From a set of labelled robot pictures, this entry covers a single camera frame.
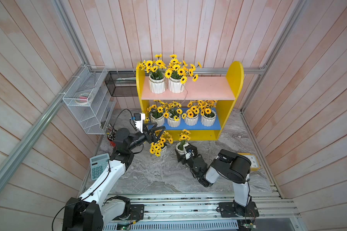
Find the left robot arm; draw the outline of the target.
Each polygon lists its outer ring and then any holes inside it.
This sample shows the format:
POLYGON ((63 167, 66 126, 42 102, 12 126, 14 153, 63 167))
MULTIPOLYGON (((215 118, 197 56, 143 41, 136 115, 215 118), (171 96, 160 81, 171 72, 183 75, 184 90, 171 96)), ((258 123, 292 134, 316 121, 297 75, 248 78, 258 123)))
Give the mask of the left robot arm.
POLYGON ((127 128, 116 131, 113 142, 115 147, 109 154, 107 167, 92 186, 78 198, 70 198, 63 207, 64 231, 101 231, 105 224, 113 220, 125 220, 130 224, 139 221, 133 216, 131 200, 124 196, 114 196, 105 204, 106 198, 118 179, 131 165, 135 153, 133 149, 145 142, 157 143, 165 131, 164 126, 146 123, 136 133, 127 128))

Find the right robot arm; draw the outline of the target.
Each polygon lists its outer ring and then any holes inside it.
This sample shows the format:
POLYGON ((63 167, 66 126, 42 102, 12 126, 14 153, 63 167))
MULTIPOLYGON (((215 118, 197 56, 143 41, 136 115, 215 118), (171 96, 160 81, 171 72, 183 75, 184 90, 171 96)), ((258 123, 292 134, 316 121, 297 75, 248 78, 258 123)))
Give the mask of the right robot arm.
POLYGON ((236 207, 245 209, 251 203, 248 181, 252 163, 246 156, 222 149, 208 165, 198 153, 197 147, 191 144, 183 150, 176 149, 175 152, 178 162, 187 166, 202 186, 211 187, 219 177, 223 177, 233 183, 236 207))

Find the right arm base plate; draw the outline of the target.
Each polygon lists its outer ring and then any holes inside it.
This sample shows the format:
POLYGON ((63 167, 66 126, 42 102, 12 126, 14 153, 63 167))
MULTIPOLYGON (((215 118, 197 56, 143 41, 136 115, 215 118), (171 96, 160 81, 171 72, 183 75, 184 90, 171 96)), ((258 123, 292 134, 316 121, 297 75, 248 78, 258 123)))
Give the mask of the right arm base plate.
POLYGON ((218 204, 218 211, 222 218, 235 217, 259 217, 259 211, 255 202, 251 201, 246 207, 233 202, 222 202, 218 204))

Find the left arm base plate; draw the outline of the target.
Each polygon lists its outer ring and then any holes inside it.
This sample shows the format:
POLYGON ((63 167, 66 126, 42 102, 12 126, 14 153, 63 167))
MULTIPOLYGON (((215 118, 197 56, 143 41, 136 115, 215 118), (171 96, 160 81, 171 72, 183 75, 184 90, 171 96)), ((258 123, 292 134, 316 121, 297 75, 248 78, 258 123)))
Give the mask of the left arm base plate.
POLYGON ((123 222, 140 221, 144 218, 144 209, 145 206, 143 204, 130 205, 126 212, 114 220, 123 222))

